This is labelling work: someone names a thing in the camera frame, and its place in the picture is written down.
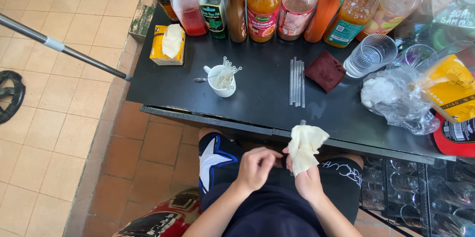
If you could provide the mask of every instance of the metal pole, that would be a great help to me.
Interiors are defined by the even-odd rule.
[[[79,59],[87,64],[90,64],[92,66],[95,66],[101,70],[104,70],[110,74],[113,74],[117,77],[120,77],[126,81],[130,81],[131,77],[115,68],[112,68],[110,67],[109,65],[107,64],[103,64],[101,63],[100,61],[97,61],[81,52],[78,52],[77,50],[75,49],[72,49],[66,45],[64,45],[64,43],[61,43],[57,40],[54,40],[44,34],[41,34],[39,33],[38,31],[36,30],[33,30],[29,27],[27,27],[26,25],[24,24],[21,24],[11,18],[9,18],[8,16],[5,16],[3,14],[0,14],[0,24],[3,25],[3,26],[6,26],[7,28],[15,31],[15,32],[18,32],[24,36],[27,36],[35,41],[38,41],[39,43],[45,45],[46,47],[49,47],[53,50],[56,50],[58,52],[62,52],[62,53],[65,53],[69,56],[72,56],[76,59]]]

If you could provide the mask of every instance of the yellow package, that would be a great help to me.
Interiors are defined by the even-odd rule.
[[[475,79],[455,56],[447,56],[426,75],[436,83],[425,93],[448,115],[463,122],[475,117]]]
[[[184,47],[185,31],[179,24],[156,25],[150,59],[158,65],[183,65]]]

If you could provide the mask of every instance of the hand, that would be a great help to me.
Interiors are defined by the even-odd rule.
[[[295,187],[305,200],[314,204],[325,196],[317,166],[298,173],[297,177],[295,177]]]
[[[290,171],[290,173],[294,173],[294,169],[292,168],[292,158],[290,158],[290,155],[288,154],[289,153],[289,147],[285,147],[283,150],[282,150],[283,153],[286,153],[287,154],[287,158],[285,159],[285,167],[287,167],[287,169]]]
[[[244,153],[238,177],[234,183],[240,190],[248,194],[262,188],[274,162],[282,156],[282,154],[266,147],[255,148]]]

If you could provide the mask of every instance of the barcode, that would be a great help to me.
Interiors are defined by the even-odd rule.
[[[454,133],[455,133],[455,138],[457,139],[457,141],[465,141],[465,137],[462,132],[461,123],[454,124]]]
[[[336,39],[336,40],[340,40],[340,41],[344,41],[344,42],[349,42],[349,41],[350,41],[349,39],[346,39],[346,38],[337,37],[337,36],[335,36],[334,34],[332,34],[332,35],[330,36],[330,38],[333,38],[333,39]]]

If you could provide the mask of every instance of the black table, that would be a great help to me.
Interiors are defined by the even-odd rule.
[[[308,65],[326,49],[343,62],[357,41],[338,49],[303,38],[288,42],[274,36],[266,43],[248,39],[236,44],[209,34],[187,36],[183,66],[158,66],[149,58],[156,24],[169,25],[161,8],[152,18],[126,98],[142,103],[144,112],[266,142],[288,142],[291,129],[305,119],[308,125],[328,132],[330,139],[325,144],[331,147],[327,149],[429,164],[434,158],[455,160],[438,151],[431,135],[412,135],[368,111],[359,97],[363,79],[346,76],[327,94],[306,78],[306,108],[289,105],[290,59],[296,56]],[[236,92],[229,98],[220,98],[206,83],[192,81],[207,75],[203,66],[222,64],[223,56],[243,67],[236,74]]]

